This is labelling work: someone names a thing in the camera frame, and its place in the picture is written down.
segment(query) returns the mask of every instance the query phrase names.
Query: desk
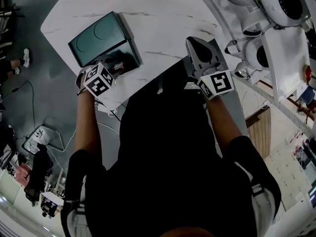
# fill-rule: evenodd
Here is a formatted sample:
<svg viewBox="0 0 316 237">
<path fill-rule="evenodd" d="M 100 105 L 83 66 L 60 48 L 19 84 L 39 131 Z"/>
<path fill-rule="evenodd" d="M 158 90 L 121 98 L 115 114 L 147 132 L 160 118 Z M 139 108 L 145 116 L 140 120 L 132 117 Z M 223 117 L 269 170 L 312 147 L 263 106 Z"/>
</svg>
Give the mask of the desk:
<svg viewBox="0 0 316 237">
<path fill-rule="evenodd" d="M 210 41 L 222 33 L 202 0 L 59 0 L 41 32 L 77 75 L 81 68 L 68 42 L 111 11 L 120 13 L 130 28 L 142 61 L 140 68 L 120 76 L 107 91 L 104 104 L 111 110 L 187 56 L 187 37 Z"/>
</svg>

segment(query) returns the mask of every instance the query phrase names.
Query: white cube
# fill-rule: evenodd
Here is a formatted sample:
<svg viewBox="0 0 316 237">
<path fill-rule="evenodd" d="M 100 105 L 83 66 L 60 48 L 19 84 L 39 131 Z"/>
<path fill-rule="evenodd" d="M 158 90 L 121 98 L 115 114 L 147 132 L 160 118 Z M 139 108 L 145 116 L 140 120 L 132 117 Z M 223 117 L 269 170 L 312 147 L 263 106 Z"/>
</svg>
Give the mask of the white cube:
<svg viewBox="0 0 316 237">
<path fill-rule="evenodd" d="M 229 70 L 202 76 L 199 78 L 197 85 L 209 100 L 226 95 L 234 90 L 233 79 Z"/>
<path fill-rule="evenodd" d="M 115 83 L 107 68 L 100 62 L 87 70 L 83 85 L 96 97 L 101 98 Z"/>
</svg>

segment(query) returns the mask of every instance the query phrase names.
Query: black shirt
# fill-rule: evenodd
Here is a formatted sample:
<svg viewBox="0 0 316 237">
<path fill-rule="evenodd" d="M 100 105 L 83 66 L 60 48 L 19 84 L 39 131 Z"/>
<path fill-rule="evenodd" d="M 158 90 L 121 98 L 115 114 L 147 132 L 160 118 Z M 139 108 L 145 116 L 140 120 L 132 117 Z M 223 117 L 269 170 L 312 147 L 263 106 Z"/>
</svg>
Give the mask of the black shirt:
<svg viewBox="0 0 316 237">
<path fill-rule="evenodd" d="M 273 193 L 277 209 L 281 196 L 249 138 L 234 139 L 220 158 L 195 98 L 186 98 L 181 109 L 159 95 L 146 102 L 145 112 L 140 102 L 136 106 L 122 117 L 113 167 L 106 170 L 85 151 L 70 160 L 65 196 L 69 180 L 79 176 L 72 166 L 82 166 L 92 235 L 159 237 L 177 227 L 200 227 L 218 237 L 256 236 L 249 178 L 235 161 Z"/>
</svg>

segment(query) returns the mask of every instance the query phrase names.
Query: pink cloth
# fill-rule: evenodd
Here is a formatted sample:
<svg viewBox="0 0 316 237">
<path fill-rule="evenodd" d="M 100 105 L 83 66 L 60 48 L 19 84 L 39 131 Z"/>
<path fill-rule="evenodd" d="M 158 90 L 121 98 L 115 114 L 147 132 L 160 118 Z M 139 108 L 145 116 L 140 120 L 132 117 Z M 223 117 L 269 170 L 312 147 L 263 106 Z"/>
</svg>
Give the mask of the pink cloth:
<svg viewBox="0 0 316 237">
<path fill-rule="evenodd" d="M 30 171 L 30 167 L 28 167 L 25 163 L 22 163 L 15 171 L 15 180 L 24 187 L 27 186 L 30 180 L 30 176 L 28 176 Z"/>
</svg>

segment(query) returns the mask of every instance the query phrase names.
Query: gray floor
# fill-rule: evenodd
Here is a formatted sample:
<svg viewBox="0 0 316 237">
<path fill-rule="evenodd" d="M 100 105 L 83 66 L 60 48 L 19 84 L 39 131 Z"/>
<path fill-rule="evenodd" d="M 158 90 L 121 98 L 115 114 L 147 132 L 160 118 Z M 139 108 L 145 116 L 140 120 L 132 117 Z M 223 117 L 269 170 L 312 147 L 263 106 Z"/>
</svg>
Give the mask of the gray floor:
<svg viewBox="0 0 316 237">
<path fill-rule="evenodd" d="M 58 0 L 12 0 L 21 9 L 19 14 L 25 18 L 17 18 L 14 44 L 8 49 L 6 59 L 20 58 L 23 49 L 28 47 L 31 51 L 32 63 L 29 68 L 22 69 L 20 75 L 5 82 L 2 87 L 4 95 L 12 89 L 19 87 L 25 80 L 29 80 L 34 87 L 34 109 L 36 126 L 43 123 L 58 129 L 66 144 L 75 130 L 77 116 L 77 95 L 75 74 L 55 52 L 46 38 L 40 32 L 40 27 L 46 16 Z M 32 114 L 32 92 L 29 85 L 11 94 L 4 99 L 6 111 L 3 113 L 4 122 L 12 125 L 16 137 L 30 134 L 34 130 Z M 119 107 L 118 116 L 121 117 L 124 107 Z M 97 112 L 99 122 L 119 130 L 119 122 L 105 113 Z M 107 127 L 99 126 L 103 163 L 110 167 L 117 159 L 119 150 L 119 135 Z M 25 139 L 17 141 L 18 150 Z M 59 163 L 67 170 L 68 160 L 74 152 L 72 140 L 63 153 L 54 151 Z M 54 162 L 54 173 L 59 173 L 60 167 Z"/>
</svg>

